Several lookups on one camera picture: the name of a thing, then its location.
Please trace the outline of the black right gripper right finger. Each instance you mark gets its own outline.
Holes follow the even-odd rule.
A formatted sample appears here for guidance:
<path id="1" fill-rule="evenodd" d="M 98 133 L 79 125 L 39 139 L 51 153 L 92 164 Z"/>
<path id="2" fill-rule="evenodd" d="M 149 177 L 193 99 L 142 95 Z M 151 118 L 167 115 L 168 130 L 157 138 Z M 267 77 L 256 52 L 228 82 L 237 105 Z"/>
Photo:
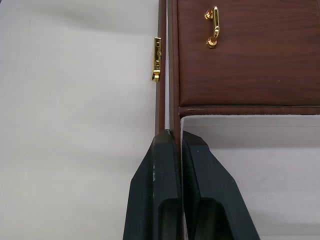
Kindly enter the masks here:
<path id="1" fill-rule="evenodd" d="M 199 136 L 183 133 L 183 206 L 190 240 L 258 240 L 236 181 Z"/>

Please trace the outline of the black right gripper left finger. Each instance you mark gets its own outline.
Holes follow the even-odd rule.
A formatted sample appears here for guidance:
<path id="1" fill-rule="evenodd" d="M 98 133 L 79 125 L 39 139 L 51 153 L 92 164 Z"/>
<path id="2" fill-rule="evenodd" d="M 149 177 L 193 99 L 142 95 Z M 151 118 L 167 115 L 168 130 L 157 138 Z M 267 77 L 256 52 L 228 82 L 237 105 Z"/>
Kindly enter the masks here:
<path id="1" fill-rule="evenodd" d="M 123 239 L 179 240 L 182 194 L 176 143 L 157 134 L 130 182 Z"/>

